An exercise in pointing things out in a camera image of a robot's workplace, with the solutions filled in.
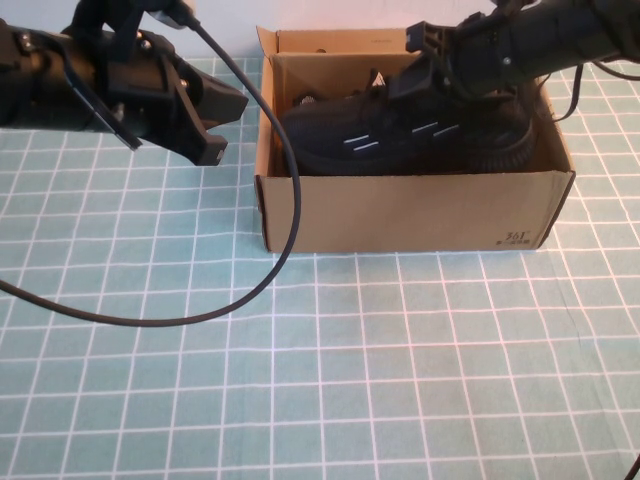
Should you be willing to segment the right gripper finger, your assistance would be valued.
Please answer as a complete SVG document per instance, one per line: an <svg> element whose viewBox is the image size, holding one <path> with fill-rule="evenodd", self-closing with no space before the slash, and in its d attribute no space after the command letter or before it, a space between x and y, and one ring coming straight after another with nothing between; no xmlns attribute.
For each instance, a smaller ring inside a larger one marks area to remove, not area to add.
<svg viewBox="0 0 640 480"><path fill-rule="evenodd" d="M418 57L387 80L388 99L401 101L443 92L440 74L434 62Z"/></svg>
<svg viewBox="0 0 640 480"><path fill-rule="evenodd" d="M448 28L426 21L406 28L406 51L409 53L438 50L445 43Z"/></svg>

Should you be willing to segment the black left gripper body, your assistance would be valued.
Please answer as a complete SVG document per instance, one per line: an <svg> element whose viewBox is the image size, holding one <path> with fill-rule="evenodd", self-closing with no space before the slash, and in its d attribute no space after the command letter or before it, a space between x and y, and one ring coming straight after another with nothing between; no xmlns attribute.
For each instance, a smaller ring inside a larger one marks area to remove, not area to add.
<svg viewBox="0 0 640 480"><path fill-rule="evenodd" d="M108 109L124 106L122 123L135 136L157 146L175 146L179 97L169 72L178 62L174 46L163 36L142 31L125 61L113 59L116 37L105 31L100 46L106 60L98 68L98 92Z"/></svg>

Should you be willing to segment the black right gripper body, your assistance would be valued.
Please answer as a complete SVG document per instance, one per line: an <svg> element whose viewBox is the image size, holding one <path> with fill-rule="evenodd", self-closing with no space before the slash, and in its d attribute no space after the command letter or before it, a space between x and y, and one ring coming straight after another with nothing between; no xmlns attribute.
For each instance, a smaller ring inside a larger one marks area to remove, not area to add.
<svg viewBox="0 0 640 480"><path fill-rule="evenodd" d="M517 12L517 3L496 3L490 14L476 12L454 28L448 62L471 98L518 86L518 80L507 78L500 50L509 43L508 27Z"/></svg>

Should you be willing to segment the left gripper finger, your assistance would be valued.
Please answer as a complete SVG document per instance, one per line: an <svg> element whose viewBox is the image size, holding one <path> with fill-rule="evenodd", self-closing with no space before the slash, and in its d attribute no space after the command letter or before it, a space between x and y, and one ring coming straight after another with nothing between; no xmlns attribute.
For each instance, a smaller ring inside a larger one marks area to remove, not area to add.
<svg viewBox="0 0 640 480"><path fill-rule="evenodd" d="M196 166L218 165L228 146L224 137L208 132L184 88L174 90L164 140L168 150L185 157Z"/></svg>
<svg viewBox="0 0 640 480"><path fill-rule="evenodd" d="M206 130L237 121L244 113L248 98L240 90L186 61L183 80L191 105Z"/></svg>

